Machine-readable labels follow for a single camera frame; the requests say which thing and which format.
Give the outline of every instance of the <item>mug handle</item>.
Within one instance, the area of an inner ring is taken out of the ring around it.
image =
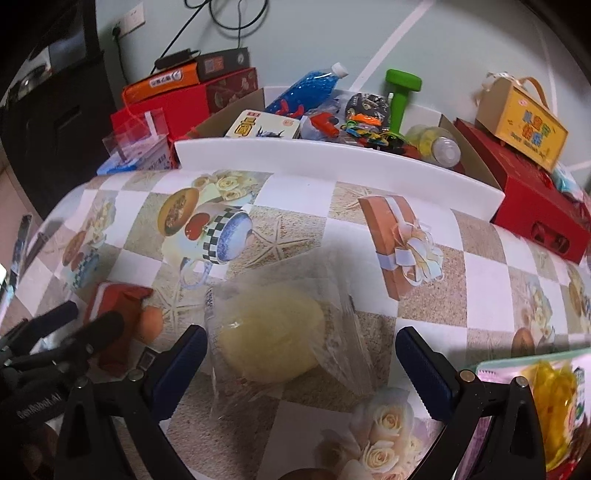
[[[192,270],[192,267],[194,266],[194,264],[196,262],[198,262],[198,259],[194,259],[192,261],[187,261],[184,263],[181,263],[181,267],[180,267],[180,284],[182,288],[186,288],[187,290],[195,290],[197,288],[199,288],[200,286],[202,286],[205,281],[207,280],[207,278],[209,277],[209,273],[212,270],[213,264],[211,262],[205,262],[205,267],[203,269],[203,273],[201,274],[201,278],[199,279],[199,281],[197,283],[188,283],[185,280],[185,275],[187,270]]]

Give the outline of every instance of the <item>yellow box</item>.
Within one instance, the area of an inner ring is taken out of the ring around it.
[[[542,104],[517,82],[502,77],[483,94],[476,120],[495,137],[552,171],[569,133],[550,113],[540,83],[532,77],[519,82],[526,80],[538,90]]]

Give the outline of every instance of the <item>wall outlet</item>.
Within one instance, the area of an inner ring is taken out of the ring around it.
[[[119,26],[121,29],[121,33],[119,34],[119,38],[127,35],[129,32],[132,32],[136,28],[141,27],[146,23],[144,18],[144,4],[140,3],[136,5],[134,8],[129,10],[125,14],[125,16],[121,17],[116,25]]]

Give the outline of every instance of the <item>metal screw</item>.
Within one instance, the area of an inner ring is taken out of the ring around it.
[[[464,381],[464,382],[474,382],[474,380],[476,379],[476,375],[474,375],[473,372],[470,372],[469,370],[462,370],[460,372],[460,378]]]
[[[515,377],[515,383],[521,388],[527,387],[530,384],[525,377]]]
[[[80,377],[78,380],[76,380],[76,383],[74,384],[74,386],[76,388],[84,388],[87,383],[88,383],[88,379],[86,377]]]
[[[142,380],[143,377],[144,372],[138,368],[133,369],[131,372],[127,374],[127,378],[129,378],[132,382]]]

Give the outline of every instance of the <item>blue gripper pad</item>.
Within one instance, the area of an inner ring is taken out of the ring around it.
[[[169,419],[185,390],[195,376],[197,369],[207,354],[207,334],[198,325],[191,325],[181,335],[173,347],[160,354],[148,369],[148,376],[153,368],[162,367],[159,360],[163,356],[165,368],[151,388],[151,412],[156,421]]]
[[[398,360],[431,418],[448,422],[459,395],[456,370],[442,354],[431,350],[413,327],[401,329],[394,345]]]

